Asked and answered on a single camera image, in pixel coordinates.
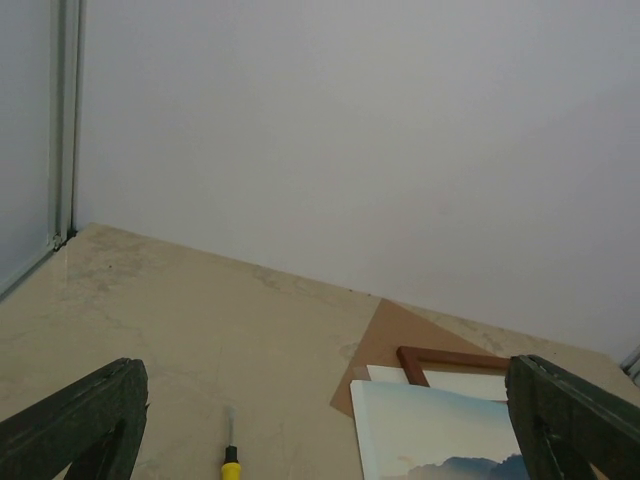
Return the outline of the brown wooden picture frame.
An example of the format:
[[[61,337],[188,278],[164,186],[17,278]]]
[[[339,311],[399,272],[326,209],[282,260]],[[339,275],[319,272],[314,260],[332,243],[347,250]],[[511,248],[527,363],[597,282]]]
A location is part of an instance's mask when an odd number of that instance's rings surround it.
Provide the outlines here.
[[[422,387],[430,387],[429,381],[422,370],[423,363],[495,370],[503,374],[508,370],[510,363],[509,358],[410,346],[398,347],[396,349],[396,356],[408,382],[411,385]]]

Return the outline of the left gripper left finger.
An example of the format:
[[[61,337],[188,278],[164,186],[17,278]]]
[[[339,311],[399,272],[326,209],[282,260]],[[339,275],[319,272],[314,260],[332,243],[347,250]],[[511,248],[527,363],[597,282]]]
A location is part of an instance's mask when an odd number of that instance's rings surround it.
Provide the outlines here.
[[[1,477],[129,479],[147,409],[144,363],[115,360],[1,422]]]

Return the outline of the yellow handled screwdriver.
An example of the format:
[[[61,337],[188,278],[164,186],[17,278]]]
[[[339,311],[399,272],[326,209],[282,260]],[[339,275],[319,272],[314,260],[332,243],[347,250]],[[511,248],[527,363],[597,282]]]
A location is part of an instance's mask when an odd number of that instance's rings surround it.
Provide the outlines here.
[[[229,406],[226,408],[227,419],[227,445],[224,450],[224,459],[220,470],[221,480],[240,480],[242,467],[239,462],[238,447],[235,441],[236,410]]]

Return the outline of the seascape photo with white mat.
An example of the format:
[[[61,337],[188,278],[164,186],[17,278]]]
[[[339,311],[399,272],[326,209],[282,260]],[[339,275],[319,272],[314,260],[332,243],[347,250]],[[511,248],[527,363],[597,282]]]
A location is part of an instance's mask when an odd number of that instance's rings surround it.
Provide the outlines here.
[[[366,479],[527,479],[508,407],[429,387],[350,385]]]

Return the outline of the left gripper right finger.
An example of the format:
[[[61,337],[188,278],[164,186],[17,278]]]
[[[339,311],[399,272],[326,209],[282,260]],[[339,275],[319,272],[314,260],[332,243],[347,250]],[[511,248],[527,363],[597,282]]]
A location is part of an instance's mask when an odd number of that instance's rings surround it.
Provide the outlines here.
[[[639,408],[536,355],[510,359],[511,424],[532,479],[639,477]]]

